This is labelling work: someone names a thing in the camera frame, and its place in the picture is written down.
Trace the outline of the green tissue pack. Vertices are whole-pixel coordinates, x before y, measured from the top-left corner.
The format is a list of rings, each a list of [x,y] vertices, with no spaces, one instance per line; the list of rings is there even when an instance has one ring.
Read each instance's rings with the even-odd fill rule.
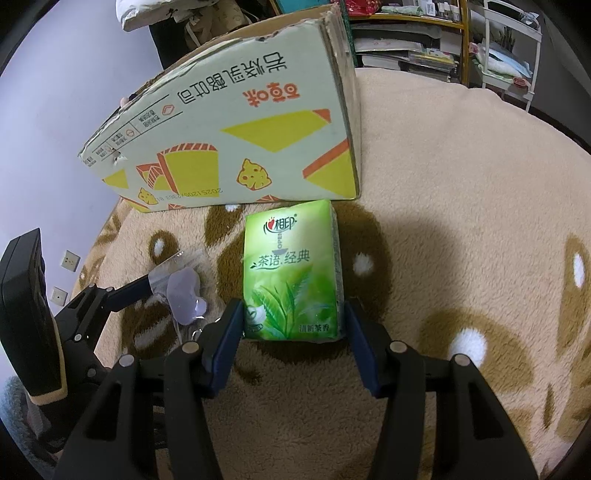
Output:
[[[329,200],[245,218],[245,337],[335,342],[342,338],[342,257]]]

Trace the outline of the white utility cart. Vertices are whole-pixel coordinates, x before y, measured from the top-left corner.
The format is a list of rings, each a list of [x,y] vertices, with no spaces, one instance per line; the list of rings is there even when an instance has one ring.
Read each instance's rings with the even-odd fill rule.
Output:
[[[472,72],[480,87],[517,102],[526,111],[535,96],[543,40],[539,15],[510,1],[469,3]],[[530,61],[514,52],[518,40],[533,44]]]

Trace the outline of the white wall socket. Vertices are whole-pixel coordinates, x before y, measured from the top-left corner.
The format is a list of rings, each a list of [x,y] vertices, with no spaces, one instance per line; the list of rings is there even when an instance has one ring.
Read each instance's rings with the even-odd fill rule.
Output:
[[[60,307],[63,307],[66,304],[66,300],[68,299],[68,292],[59,288],[53,287],[50,293],[50,301]]]
[[[60,266],[70,272],[75,273],[78,269],[81,257],[69,250],[65,250],[62,256]]]

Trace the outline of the red patterned bag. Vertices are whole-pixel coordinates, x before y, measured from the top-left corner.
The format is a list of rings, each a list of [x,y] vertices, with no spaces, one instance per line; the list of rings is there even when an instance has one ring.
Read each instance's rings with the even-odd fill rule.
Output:
[[[346,11],[353,17],[370,16],[381,8],[380,0],[346,0]]]

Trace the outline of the white puffer jacket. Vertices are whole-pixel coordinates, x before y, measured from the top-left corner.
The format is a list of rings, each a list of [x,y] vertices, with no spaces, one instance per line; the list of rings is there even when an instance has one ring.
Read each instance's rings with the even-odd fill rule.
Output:
[[[214,6],[217,0],[116,0],[116,17],[125,32],[172,18],[176,23],[197,10]]]

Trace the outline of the beige coat hanging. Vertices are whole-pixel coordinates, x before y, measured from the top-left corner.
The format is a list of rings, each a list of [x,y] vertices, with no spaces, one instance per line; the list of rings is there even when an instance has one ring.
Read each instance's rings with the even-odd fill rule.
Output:
[[[239,28],[249,26],[246,16],[235,0],[217,1],[214,5],[195,10],[184,25],[184,37],[190,50]]]

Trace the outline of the printed cardboard box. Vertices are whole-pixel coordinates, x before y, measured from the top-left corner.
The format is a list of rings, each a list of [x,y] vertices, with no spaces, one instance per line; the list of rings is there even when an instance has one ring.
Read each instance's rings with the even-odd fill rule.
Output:
[[[280,15],[197,48],[79,157],[143,213],[358,198],[360,97],[341,9]]]

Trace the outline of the teal bag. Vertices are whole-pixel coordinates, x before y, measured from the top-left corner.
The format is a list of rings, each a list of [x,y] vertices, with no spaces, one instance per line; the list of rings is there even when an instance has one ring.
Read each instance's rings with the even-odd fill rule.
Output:
[[[294,13],[308,8],[317,8],[331,3],[329,0],[276,0],[277,8],[283,14]]]

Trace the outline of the lilac item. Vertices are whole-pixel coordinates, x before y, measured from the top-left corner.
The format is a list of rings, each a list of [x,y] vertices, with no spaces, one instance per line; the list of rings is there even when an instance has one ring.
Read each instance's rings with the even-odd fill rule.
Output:
[[[204,317],[207,311],[207,302],[200,294],[199,259],[199,250],[179,251],[148,273],[152,294],[165,301],[181,326]]]

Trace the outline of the wooden bookshelf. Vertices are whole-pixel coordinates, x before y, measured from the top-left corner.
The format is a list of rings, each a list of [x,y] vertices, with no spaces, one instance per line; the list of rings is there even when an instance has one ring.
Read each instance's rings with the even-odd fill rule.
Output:
[[[469,84],[469,14],[466,1],[381,1],[376,14],[342,10],[353,62],[363,68],[406,71]]]

